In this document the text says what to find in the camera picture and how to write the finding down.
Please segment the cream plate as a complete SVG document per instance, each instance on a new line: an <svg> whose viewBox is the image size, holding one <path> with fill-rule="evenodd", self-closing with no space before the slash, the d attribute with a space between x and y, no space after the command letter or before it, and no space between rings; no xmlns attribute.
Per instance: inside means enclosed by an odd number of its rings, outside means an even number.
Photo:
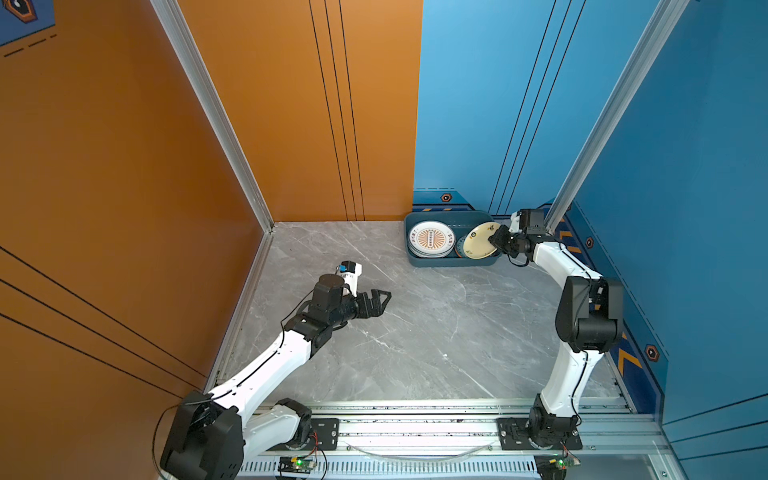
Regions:
<svg viewBox="0 0 768 480"><path fill-rule="evenodd" d="M497 222L485 222L476 226L465 235L465 258L482 260L495 254L497 250L489 243L489 238L499 226L500 224Z"/></svg>

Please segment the orange sunburst plate front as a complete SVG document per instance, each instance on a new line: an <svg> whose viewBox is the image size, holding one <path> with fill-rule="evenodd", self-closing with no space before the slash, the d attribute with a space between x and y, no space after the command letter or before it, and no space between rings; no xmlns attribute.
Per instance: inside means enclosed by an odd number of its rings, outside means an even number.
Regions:
<svg viewBox="0 0 768 480"><path fill-rule="evenodd" d="M414 225L408 232L409 251L418 258L446 257L456 244L456 235L445 223L423 221Z"/></svg>

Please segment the teal patterned plate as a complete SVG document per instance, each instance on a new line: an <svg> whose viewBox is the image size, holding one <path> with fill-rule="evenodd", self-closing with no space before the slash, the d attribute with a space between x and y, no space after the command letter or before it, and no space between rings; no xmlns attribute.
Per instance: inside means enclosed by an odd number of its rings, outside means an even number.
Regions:
<svg viewBox="0 0 768 480"><path fill-rule="evenodd" d="M466 254L464 252L465 240L466 240L466 237L463 236L463 237L459 238L456 241L456 244L454 245L454 253L456 254L456 256L458 258L465 258L466 257Z"/></svg>

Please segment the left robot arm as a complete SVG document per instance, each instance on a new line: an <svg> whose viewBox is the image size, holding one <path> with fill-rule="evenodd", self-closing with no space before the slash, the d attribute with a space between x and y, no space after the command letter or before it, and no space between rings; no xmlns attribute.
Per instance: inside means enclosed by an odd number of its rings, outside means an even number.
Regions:
<svg viewBox="0 0 768 480"><path fill-rule="evenodd" d="M233 479L250 454L276 446L317 450L312 411L284 398L265 414L257 409L295 370L350 321L382 316L392 294L358 289L361 269L343 263L323 274L280 321L270 347L224 383L191 392L169 407L174 417L165 444L151 447L161 479Z"/></svg>

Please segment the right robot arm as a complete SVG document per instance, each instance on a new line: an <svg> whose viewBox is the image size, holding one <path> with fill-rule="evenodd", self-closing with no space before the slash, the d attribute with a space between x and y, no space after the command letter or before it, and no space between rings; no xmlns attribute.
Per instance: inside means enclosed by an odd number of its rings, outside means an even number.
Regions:
<svg viewBox="0 0 768 480"><path fill-rule="evenodd" d="M489 242L510 258L523 255L561 287L555 315L558 355L526 423L534 447L558 448L578 432L586 384L597 363L622 337L623 286L588 267L550 235L513 232L502 225Z"/></svg>

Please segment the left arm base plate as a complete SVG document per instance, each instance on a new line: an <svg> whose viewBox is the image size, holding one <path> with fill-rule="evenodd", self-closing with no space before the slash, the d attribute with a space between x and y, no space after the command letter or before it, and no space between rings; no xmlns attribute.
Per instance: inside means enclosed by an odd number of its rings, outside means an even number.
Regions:
<svg viewBox="0 0 768 480"><path fill-rule="evenodd" d="M340 420L315 418L299 426L298 432L287 443L277 444L269 451L309 451L319 446L325 452L335 451L338 445Z"/></svg>

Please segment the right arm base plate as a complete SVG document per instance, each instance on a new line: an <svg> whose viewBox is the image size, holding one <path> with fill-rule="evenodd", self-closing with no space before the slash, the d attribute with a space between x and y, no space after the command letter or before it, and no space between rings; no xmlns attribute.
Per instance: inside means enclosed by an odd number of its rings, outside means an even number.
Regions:
<svg viewBox="0 0 768 480"><path fill-rule="evenodd" d="M570 451L584 448L576 429L566 431L535 430L524 418L504 417L496 420L498 439L504 451L560 450Z"/></svg>

